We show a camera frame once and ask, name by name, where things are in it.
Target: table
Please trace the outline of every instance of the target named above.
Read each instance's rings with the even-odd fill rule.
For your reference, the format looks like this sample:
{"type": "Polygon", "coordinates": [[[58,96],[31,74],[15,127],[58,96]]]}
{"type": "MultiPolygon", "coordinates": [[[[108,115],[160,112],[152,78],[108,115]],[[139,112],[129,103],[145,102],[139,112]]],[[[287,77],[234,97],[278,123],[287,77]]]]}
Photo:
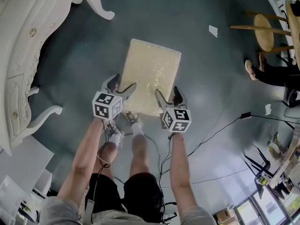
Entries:
{"type": "Polygon", "coordinates": [[[284,154],[281,164],[274,173],[273,178],[270,180],[270,185],[272,187],[275,187],[281,181],[280,176],[285,172],[298,149],[300,149],[300,125],[296,124],[290,147],[284,154]]]}
{"type": "Polygon", "coordinates": [[[300,69],[300,17],[294,15],[291,7],[291,2],[285,2],[287,19],[290,25],[292,42],[295,49],[296,60],[298,63],[298,68],[300,69]]]}
{"type": "MultiPolygon", "coordinates": [[[[62,111],[51,106],[31,121],[28,97],[38,92],[31,84],[44,42],[66,19],[71,3],[81,1],[0,0],[0,146],[9,155],[50,114],[62,111]]],[[[101,0],[87,2],[99,16],[114,17],[114,12],[103,10],[101,0]]]]}

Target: paper scrap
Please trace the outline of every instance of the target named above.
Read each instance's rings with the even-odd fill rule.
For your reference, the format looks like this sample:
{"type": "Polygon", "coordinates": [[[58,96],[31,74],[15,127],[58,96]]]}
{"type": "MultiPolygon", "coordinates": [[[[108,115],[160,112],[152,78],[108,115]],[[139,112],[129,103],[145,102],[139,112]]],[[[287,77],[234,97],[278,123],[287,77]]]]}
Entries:
{"type": "Polygon", "coordinates": [[[266,108],[266,115],[270,115],[271,114],[271,104],[267,104],[266,106],[265,106],[265,108],[266,108]]]}
{"type": "Polygon", "coordinates": [[[216,38],[218,37],[218,29],[216,27],[213,26],[208,26],[208,31],[214,35],[216,38]]]}

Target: wooden stool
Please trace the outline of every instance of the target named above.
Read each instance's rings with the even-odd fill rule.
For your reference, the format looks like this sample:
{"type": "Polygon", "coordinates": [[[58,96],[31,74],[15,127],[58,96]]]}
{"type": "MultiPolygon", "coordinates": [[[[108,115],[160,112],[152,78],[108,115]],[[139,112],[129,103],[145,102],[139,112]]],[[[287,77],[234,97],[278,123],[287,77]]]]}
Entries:
{"type": "Polygon", "coordinates": [[[278,19],[284,22],[288,22],[287,19],[274,16],[271,14],[259,14],[254,12],[245,12],[245,14],[251,14],[255,15],[254,17],[254,25],[233,25],[230,26],[232,29],[246,29],[246,30],[254,30],[256,40],[260,46],[260,48],[263,50],[259,53],[277,53],[279,51],[285,51],[293,49],[293,46],[285,46],[285,47],[277,47],[274,48],[274,33],[282,34],[290,36],[291,33],[288,31],[284,31],[281,29],[275,29],[271,27],[271,24],[269,23],[268,18],[271,19],[278,19]]]}

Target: cardboard sheet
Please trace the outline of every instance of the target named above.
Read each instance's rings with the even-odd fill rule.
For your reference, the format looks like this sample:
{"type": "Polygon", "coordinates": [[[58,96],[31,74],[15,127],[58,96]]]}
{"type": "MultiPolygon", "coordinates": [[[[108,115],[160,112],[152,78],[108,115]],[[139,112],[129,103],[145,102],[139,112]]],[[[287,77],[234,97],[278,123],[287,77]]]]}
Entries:
{"type": "Polygon", "coordinates": [[[120,90],[132,83],[137,87],[123,112],[159,116],[154,91],[168,100],[178,70],[181,53],[155,44],[132,39],[124,66],[120,90]]]}

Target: dark gray floor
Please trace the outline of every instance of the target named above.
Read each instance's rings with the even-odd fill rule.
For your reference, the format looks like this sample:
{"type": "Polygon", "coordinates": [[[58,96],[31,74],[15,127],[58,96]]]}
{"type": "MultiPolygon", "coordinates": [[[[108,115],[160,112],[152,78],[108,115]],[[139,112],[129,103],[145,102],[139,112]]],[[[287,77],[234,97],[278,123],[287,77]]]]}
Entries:
{"type": "MultiPolygon", "coordinates": [[[[244,68],[246,56],[258,63],[254,32],[229,28],[232,24],[253,24],[253,16],[243,15],[244,10],[274,14],[267,0],[102,0],[102,4],[116,13],[113,20],[99,17],[85,1],[71,7],[67,19],[50,39],[35,77],[34,85],[40,87],[40,92],[30,98],[32,117],[51,105],[63,107],[61,115],[50,116],[34,134],[55,153],[47,166],[53,173],[53,189],[60,188],[93,118],[93,96],[104,79],[122,73],[133,38],[182,53],[175,84],[185,93],[192,113],[193,123],[185,133],[188,151],[241,113],[264,115],[264,107],[270,103],[272,116],[282,117],[284,106],[280,100],[284,90],[251,81],[244,68]],[[218,38],[208,32],[209,25],[218,28],[218,38]]],[[[278,21],[271,24],[280,28],[278,21]]],[[[275,35],[276,46],[284,40],[284,36],[275,35]]],[[[279,65],[274,54],[267,58],[272,65],[279,65]]],[[[160,130],[158,118],[142,116],[142,119],[145,134],[157,142],[164,156],[168,133],[160,130]]],[[[125,132],[130,131],[123,119],[119,125],[125,132]]],[[[271,120],[237,121],[190,157],[191,181],[244,169],[243,150],[252,145],[266,148],[278,129],[283,131],[284,140],[288,140],[291,129],[285,124],[278,128],[278,123],[271,120]]],[[[128,177],[132,157],[130,139],[125,138],[113,165],[115,175],[123,181],[128,177]]],[[[151,171],[157,175],[158,153],[152,143],[150,163],[151,171]]],[[[240,178],[236,178],[235,184],[239,184],[240,191],[222,190],[217,183],[201,189],[195,187],[196,197],[199,201],[207,192],[221,191],[222,195],[216,193],[213,200],[199,201],[208,210],[217,211],[227,201],[237,203],[251,192],[240,178]],[[221,202],[219,197],[226,193],[228,198],[221,202]]],[[[167,173],[162,186],[169,185],[167,173]]]]}

